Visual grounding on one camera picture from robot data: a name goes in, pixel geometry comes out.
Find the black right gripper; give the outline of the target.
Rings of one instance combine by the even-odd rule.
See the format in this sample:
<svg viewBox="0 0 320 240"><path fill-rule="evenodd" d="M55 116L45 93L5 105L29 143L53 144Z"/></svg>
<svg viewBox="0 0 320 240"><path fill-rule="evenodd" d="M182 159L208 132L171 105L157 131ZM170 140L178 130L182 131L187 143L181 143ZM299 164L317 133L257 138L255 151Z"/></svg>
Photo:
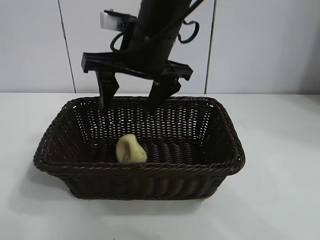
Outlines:
<svg viewBox="0 0 320 240"><path fill-rule="evenodd" d="M181 89L179 78L189 80L193 70L183 63L169 60L175 41L188 44L194 36L183 40L178 25L164 33L156 31L151 35L138 22L103 23L101 28L117 31L110 43L110 52L82 55L81 67L84 73L96 72L99 88L99 105L107 113L112 99L119 89L115 73L123 73L143 79L154 80L146 101L149 112L156 110L166 99Z"/></svg>

